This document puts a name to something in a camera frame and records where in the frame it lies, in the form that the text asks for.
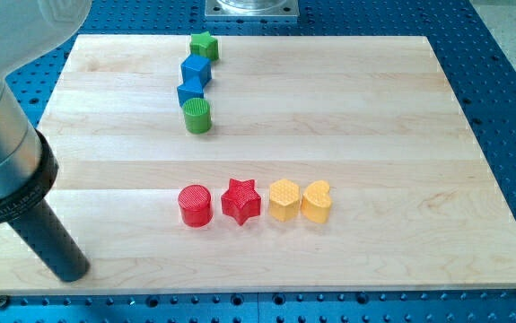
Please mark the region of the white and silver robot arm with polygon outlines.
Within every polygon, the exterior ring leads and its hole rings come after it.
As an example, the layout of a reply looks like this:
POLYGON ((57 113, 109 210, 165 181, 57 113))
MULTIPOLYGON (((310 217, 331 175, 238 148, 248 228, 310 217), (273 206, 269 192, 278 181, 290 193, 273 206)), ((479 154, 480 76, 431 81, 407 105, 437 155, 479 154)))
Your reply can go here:
POLYGON ((41 142, 6 76, 73 36, 85 21, 90 0, 0 0, 0 199, 32 176, 41 142))

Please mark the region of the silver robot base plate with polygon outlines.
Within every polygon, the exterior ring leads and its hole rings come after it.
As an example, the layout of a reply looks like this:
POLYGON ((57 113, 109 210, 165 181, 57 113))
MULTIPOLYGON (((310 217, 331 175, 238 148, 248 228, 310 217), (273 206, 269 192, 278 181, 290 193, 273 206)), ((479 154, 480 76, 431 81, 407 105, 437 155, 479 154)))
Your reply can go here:
POLYGON ((206 0, 205 17, 212 20, 297 18, 298 0, 206 0))

